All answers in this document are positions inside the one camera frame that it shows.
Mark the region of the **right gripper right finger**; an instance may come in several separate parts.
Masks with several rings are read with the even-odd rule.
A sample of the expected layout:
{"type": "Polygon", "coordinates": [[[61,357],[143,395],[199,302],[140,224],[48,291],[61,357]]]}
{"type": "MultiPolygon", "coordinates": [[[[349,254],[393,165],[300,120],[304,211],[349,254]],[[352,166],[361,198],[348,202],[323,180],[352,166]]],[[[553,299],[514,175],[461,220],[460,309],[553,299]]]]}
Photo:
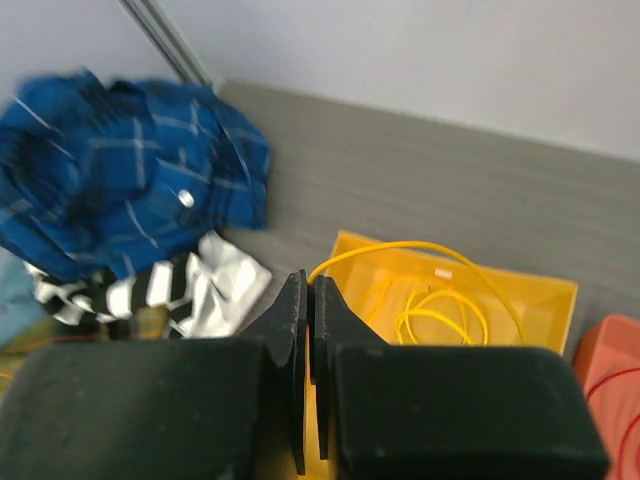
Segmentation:
{"type": "Polygon", "coordinates": [[[537,347],[398,346],[314,282],[319,455],[333,479],[601,479],[578,380],[537,347]]]}

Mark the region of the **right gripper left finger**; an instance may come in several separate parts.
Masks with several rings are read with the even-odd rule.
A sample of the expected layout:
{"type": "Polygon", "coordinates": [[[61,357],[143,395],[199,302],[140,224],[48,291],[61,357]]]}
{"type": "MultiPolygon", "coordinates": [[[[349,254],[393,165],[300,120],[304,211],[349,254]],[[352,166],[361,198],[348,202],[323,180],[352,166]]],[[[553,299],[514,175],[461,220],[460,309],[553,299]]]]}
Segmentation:
{"type": "Polygon", "coordinates": [[[5,479],[294,479],[305,471],[307,281],[226,338],[56,343],[1,402],[5,479]]]}

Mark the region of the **yellow plastic bin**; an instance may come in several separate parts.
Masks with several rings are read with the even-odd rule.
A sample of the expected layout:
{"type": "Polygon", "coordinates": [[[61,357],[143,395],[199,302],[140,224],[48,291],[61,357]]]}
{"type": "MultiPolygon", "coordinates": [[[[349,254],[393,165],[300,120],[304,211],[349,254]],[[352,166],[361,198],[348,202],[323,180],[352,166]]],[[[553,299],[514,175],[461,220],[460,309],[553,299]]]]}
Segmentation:
{"type": "MultiPolygon", "coordinates": [[[[398,346],[537,347],[562,357],[574,283],[479,266],[424,241],[381,243],[349,232],[308,277],[333,279],[349,309],[398,346]]],[[[310,298],[310,333],[314,312],[310,298]]],[[[333,479],[307,431],[309,479],[333,479]]]]}

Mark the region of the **black white striped cloth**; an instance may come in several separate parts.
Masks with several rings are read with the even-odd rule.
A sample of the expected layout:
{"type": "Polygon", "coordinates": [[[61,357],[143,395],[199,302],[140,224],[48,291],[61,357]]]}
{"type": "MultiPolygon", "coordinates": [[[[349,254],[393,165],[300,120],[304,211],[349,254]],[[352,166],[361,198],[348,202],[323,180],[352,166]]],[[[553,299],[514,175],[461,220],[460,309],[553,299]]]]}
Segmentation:
{"type": "Polygon", "coordinates": [[[25,265],[36,300],[58,324],[62,341],[89,340],[105,326],[114,339],[130,335],[142,310],[163,308],[168,338],[217,338],[234,334],[272,280],[253,257],[210,232],[192,252],[154,263],[125,279],[105,270],[65,283],[25,265]]]}

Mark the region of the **teal cloth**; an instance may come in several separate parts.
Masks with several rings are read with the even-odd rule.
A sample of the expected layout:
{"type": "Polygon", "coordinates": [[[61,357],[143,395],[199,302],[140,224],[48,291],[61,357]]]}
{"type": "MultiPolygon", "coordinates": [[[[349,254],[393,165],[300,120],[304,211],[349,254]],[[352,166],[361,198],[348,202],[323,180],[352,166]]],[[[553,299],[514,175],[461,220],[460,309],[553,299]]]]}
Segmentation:
{"type": "Polygon", "coordinates": [[[45,317],[41,304],[35,298],[33,280],[25,265],[2,249],[1,346],[5,347],[45,317]]]}

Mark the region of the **red plastic bin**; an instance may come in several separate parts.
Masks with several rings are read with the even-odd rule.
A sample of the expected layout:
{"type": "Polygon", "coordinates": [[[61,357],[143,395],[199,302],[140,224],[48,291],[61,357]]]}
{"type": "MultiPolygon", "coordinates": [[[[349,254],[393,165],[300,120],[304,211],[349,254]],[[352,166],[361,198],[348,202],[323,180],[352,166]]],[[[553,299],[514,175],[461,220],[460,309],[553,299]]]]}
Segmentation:
{"type": "Polygon", "coordinates": [[[608,479],[639,477],[639,321],[611,314],[582,338],[573,362],[610,459],[608,479]]]}

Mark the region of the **blue plaid shirt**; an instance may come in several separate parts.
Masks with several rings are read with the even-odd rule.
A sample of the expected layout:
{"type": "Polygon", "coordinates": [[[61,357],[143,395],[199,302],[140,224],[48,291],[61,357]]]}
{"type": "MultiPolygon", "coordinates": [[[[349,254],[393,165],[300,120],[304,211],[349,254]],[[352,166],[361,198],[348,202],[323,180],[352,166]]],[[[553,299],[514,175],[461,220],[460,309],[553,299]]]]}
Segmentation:
{"type": "Polygon", "coordinates": [[[119,278],[266,225],[270,148],[209,87],[25,81],[1,115],[1,245],[64,282],[119,278]]]}

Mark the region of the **left aluminium frame post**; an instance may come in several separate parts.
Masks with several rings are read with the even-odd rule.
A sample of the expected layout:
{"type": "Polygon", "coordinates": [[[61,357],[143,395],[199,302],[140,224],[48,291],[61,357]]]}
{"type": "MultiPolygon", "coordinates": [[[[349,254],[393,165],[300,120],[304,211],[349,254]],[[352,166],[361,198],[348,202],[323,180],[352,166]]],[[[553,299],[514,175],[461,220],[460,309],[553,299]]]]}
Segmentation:
{"type": "Polygon", "coordinates": [[[127,15],[182,82],[214,86],[157,1],[119,0],[127,15]]]}

